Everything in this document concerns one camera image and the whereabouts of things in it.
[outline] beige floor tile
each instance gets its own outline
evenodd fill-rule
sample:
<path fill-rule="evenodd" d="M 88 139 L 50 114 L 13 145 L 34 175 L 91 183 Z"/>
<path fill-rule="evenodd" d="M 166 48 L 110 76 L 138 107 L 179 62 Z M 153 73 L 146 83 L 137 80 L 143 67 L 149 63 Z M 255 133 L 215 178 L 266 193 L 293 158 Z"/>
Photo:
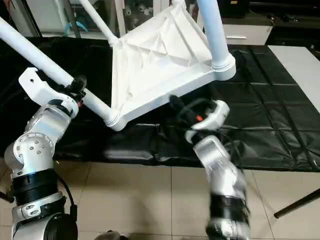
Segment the beige floor tile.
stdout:
<path fill-rule="evenodd" d="M 81 231 L 171 235 L 171 170 L 93 163 L 78 208 Z"/>
<path fill-rule="evenodd" d="M 0 157 L 0 179 L 4 175 L 6 170 L 7 165 L 5 164 L 5 160 L 2 157 Z"/>
<path fill-rule="evenodd" d="M 11 240 L 10 226 L 0 226 L 0 240 Z"/>
<path fill-rule="evenodd" d="M 80 202 L 90 168 L 90 162 L 58 161 L 54 164 L 54 169 L 68 185 L 75 204 Z M 58 188 L 67 197 L 65 211 L 69 213 L 70 200 L 67 191 L 60 182 Z"/>
<path fill-rule="evenodd" d="M 95 231 L 80 231 L 78 232 L 78 240 L 95 240 L 101 232 Z"/>
<path fill-rule="evenodd" d="M 245 171 L 251 237 L 272 239 L 270 225 L 252 171 Z M 172 168 L 172 234 L 206 236 L 209 218 L 209 186 L 203 168 Z"/>
<path fill-rule="evenodd" d="M 172 240 L 171 235 L 130 234 L 129 240 Z"/>
<path fill-rule="evenodd" d="M 319 173 L 253 171 L 275 239 L 320 239 L 320 200 L 276 219 L 276 211 L 320 187 Z"/>
<path fill-rule="evenodd" d="M 10 189 L 11 185 L 11 177 L 10 171 L 7 170 L 0 181 L 0 191 L 5 193 Z M 8 226 L 12 225 L 12 215 L 11 209 L 16 206 L 15 203 L 8 203 L 2 199 L 0 199 L 0 226 Z"/>
<path fill-rule="evenodd" d="M 57 164 L 55 169 L 59 175 L 64 179 L 68 184 L 70 191 L 72 193 L 75 203 L 79 203 L 80 197 L 85 185 L 86 178 L 89 173 L 90 163 L 88 162 L 68 162 L 61 161 L 60 164 Z M 0 182 L 1 191 L 5 192 L 5 189 L 9 189 L 11 184 L 10 171 L 7 170 Z M 66 190 L 59 183 L 59 190 L 68 197 Z M 15 203 L 7 203 L 1 200 L 0 204 L 0 225 L 2 226 L 11 226 L 12 225 L 12 215 L 11 209 L 15 207 Z M 65 204 L 65 211 L 68 213 L 70 209 L 69 198 Z"/>
<path fill-rule="evenodd" d="M 172 236 L 172 240 L 207 240 L 204 236 Z"/>
<path fill-rule="evenodd" d="M 95 240 L 101 235 L 101 232 L 81 231 L 78 234 L 78 240 Z M 123 234 L 129 240 L 172 240 L 170 235 L 148 235 L 148 234 Z"/>

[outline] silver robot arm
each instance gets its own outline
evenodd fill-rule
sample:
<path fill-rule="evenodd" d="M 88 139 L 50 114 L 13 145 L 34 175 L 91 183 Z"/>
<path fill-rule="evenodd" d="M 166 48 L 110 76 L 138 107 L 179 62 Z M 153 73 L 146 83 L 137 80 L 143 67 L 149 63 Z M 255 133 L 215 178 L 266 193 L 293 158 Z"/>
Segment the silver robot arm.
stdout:
<path fill-rule="evenodd" d="M 12 209 L 12 239 L 76 240 L 77 206 L 70 199 L 70 214 L 65 214 L 66 197 L 58 191 L 61 178 L 54 171 L 53 155 L 56 143 L 77 115 L 78 105 L 41 81 L 36 71 L 28 68 L 19 82 L 29 97 L 42 106 L 4 154 L 5 163 L 12 170 L 11 191 L 17 205 Z"/>
<path fill-rule="evenodd" d="M 191 128 L 186 131 L 185 139 L 193 145 L 210 183 L 210 219 L 206 233 L 210 240 L 249 240 L 250 213 L 246 200 L 245 176 L 231 162 L 231 157 L 220 140 L 212 134 L 212 131 L 223 125 L 230 109 L 220 100 L 203 99 L 198 101 L 200 103 L 207 104 L 210 109 L 206 117 L 197 115 L 178 97 L 170 97 L 171 106 Z"/>

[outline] black mat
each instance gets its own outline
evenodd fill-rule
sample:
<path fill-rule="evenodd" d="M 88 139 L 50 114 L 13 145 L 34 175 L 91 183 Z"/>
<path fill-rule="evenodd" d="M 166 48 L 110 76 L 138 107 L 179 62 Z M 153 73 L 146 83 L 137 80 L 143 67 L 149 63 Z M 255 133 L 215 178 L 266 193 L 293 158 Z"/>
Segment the black mat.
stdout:
<path fill-rule="evenodd" d="M 37 38 L 32 42 L 73 76 L 85 75 L 88 89 L 110 104 L 112 50 L 107 41 Z M 319 172 L 320 114 L 267 46 L 229 46 L 237 73 L 186 96 L 220 99 L 230 114 L 222 131 L 237 146 L 245 169 Z M 18 83 L 31 64 L 0 42 L 0 154 L 19 137 L 39 106 Z M 48 80 L 40 74 L 42 80 Z M 76 161 L 200 167 L 191 146 L 171 126 L 175 113 L 162 106 L 113 132 L 86 107 L 57 144 L 55 158 Z M 221 139 L 227 148 L 230 143 Z"/>

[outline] drawer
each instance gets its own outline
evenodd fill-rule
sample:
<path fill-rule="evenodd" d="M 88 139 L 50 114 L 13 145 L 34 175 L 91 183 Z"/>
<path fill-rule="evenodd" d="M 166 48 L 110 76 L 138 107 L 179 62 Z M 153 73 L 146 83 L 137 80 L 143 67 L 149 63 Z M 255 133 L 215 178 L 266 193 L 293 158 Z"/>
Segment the drawer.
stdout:
<path fill-rule="evenodd" d="M 223 29 L 227 44 L 265 45 L 272 26 L 224 24 Z"/>

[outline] white table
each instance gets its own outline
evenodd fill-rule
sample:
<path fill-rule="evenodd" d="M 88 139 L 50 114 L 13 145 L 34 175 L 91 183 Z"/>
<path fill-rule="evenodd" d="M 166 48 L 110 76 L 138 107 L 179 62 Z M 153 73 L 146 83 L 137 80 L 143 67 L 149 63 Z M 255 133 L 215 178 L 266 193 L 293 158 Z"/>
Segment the white table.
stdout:
<path fill-rule="evenodd" d="M 305 47 L 268 47 L 320 113 L 320 61 Z"/>

